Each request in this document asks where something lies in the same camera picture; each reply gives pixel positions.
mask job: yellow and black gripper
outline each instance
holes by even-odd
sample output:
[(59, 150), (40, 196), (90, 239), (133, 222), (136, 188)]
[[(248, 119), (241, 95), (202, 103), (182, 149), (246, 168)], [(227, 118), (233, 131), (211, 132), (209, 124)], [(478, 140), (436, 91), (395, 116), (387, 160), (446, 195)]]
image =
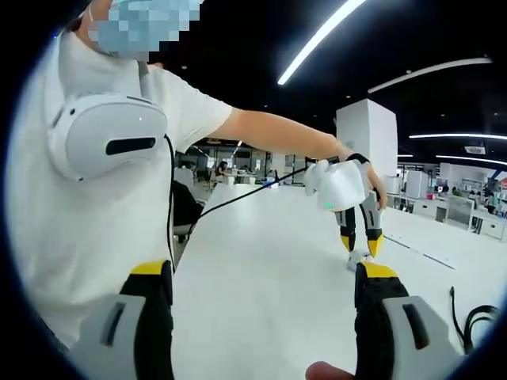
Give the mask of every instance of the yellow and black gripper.
[[(377, 256), (383, 241), (380, 211), (377, 207), (377, 192), (370, 192), (368, 198), (360, 205), (368, 239), (368, 250), (373, 257)], [(335, 213), (340, 226), (341, 241), (349, 252), (356, 244), (356, 214), (353, 208)]]

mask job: window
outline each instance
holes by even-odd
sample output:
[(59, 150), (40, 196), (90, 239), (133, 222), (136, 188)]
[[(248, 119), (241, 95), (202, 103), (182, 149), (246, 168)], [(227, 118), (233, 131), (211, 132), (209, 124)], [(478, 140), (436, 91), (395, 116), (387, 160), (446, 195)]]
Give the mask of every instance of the window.
[(215, 159), (213, 157), (208, 157), (207, 167), (211, 169), (213, 166), (215, 166)]

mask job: white vr headset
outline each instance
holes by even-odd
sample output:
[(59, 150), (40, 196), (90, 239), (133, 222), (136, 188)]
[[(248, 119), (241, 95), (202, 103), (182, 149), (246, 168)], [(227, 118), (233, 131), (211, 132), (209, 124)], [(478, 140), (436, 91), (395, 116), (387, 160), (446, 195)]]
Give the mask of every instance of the white vr headset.
[(49, 154), (66, 178), (85, 181), (150, 160), (166, 130), (166, 115), (147, 99), (87, 93), (68, 100), (48, 130)]

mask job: wall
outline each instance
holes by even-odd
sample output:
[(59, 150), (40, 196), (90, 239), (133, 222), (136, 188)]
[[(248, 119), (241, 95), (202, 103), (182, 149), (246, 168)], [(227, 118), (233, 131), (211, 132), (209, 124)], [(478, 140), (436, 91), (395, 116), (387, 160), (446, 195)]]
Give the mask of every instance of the wall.
[[(449, 188), (458, 186), (462, 178), (485, 181), (486, 178), (493, 176), (495, 172), (496, 170), (493, 169), (478, 168), (475, 166), (453, 165), (445, 162), (440, 164), (440, 177), (447, 178)], [(501, 181), (506, 177), (507, 172), (502, 172), (496, 179)]]

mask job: white t-shirt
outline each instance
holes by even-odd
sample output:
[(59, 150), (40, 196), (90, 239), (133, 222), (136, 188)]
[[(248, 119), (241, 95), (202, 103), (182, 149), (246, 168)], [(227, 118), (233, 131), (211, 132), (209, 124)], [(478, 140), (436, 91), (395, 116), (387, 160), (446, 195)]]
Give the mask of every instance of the white t-shirt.
[(6, 172), (6, 208), (14, 259), (32, 304), (71, 346), (81, 321), (117, 294), (139, 264), (169, 259), (166, 224), (170, 151), (86, 182), (50, 162), (46, 131), (71, 93), (119, 91), (151, 99), (166, 114), (176, 150), (220, 127), (231, 107), (179, 77), (144, 63), (101, 55), (74, 33), (48, 49), (20, 99)]

